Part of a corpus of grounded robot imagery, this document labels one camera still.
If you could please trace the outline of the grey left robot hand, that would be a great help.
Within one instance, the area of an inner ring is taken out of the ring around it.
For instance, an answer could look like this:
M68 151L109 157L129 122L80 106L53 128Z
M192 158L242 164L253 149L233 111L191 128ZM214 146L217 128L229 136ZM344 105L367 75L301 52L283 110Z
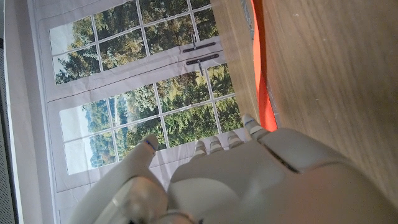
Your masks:
M231 131L195 145L163 187L149 166L147 135L85 195L70 223L396 223L397 208L345 156L293 129L268 131L243 116Z

